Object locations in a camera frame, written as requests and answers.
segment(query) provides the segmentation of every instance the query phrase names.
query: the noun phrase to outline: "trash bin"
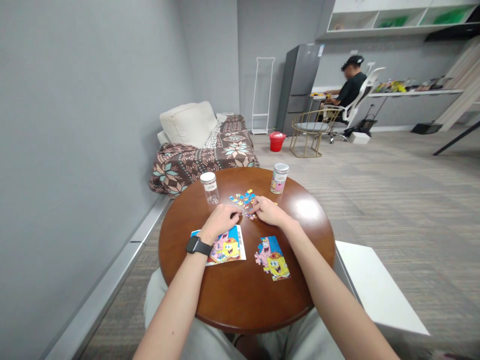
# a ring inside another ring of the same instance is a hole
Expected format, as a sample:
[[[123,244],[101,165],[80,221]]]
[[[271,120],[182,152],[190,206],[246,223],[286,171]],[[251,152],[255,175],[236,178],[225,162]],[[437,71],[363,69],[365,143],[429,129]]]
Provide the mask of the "trash bin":
[[[270,136],[270,151],[278,153],[280,150],[282,150],[282,145],[284,144],[284,140],[287,137],[287,135],[279,131],[274,131],[269,136]]]

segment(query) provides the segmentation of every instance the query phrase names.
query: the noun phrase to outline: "green item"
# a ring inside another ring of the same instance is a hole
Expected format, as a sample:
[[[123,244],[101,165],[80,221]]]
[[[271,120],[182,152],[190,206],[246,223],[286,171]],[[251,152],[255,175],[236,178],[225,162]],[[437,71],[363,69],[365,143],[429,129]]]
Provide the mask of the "green item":
[[[434,25],[441,24],[457,24],[462,21],[465,13],[469,10],[469,7],[458,8],[449,12],[446,12],[442,15],[439,15],[433,21]]]
[[[378,27],[379,28],[401,28],[408,20],[408,16],[394,17],[385,19]]]

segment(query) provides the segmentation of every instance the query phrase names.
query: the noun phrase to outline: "white office chair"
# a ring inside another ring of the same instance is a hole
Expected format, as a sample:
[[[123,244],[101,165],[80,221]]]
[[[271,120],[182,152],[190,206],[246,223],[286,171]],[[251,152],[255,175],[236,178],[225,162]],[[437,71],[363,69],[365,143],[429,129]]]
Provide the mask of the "white office chair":
[[[376,68],[375,70],[373,70],[368,75],[366,80],[361,85],[360,92],[358,93],[358,96],[356,97],[356,99],[350,105],[348,105],[346,107],[334,106],[334,105],[324,105],[323,108],[324,109],[340,109],[342,111],[342,113],[341,113],[342,120],[347,122],[347,126],[343,129],[348,129],[350,127],[350,124],[354,120],[355,116],[359,112],[360,104],[364,101],[364,99],[367,97],[367,95],[370,94],[370,92],[373,89],[373,86],[374,86],[375,82],[377,81],[377,79],[379,77],[380,72],[382,72],[385,69],[386,69],[386,67]],[[330,135],[330,144],[334,143],[334,138],[336,136],[342,137],[343,141],[348,141],[348,139],[342,133],[339,133],[339,132],[335,131],[334,126],[330,129],[329,132],[325,132],[322,135]]]

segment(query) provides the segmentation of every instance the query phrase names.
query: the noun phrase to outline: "black watch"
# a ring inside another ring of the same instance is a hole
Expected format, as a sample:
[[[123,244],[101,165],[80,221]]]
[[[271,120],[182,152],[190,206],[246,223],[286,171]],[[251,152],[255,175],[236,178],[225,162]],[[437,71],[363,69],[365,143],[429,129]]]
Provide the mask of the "black watch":
[[[202,242],[198,236],[192,236],[190,240],[188,240],[185,250],[189,254],[202,253],[209,256],[212,252],[212,245]]]

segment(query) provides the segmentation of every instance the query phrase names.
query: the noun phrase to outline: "wall shelf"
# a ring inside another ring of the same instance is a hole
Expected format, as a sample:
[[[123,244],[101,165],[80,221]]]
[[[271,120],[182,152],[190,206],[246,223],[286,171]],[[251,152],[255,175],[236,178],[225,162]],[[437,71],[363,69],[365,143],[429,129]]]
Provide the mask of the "wall shelf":
[[[475,4],[413,7],[379,11],[333,12],[326,32],[319,39],[363,38],[429,34],[454,25],[464,24],[474,11]],[[455,23],[435,24],[436,19],[453,10],[463,10]],[[384,27],[393,19],[406,18],[402,26]]]

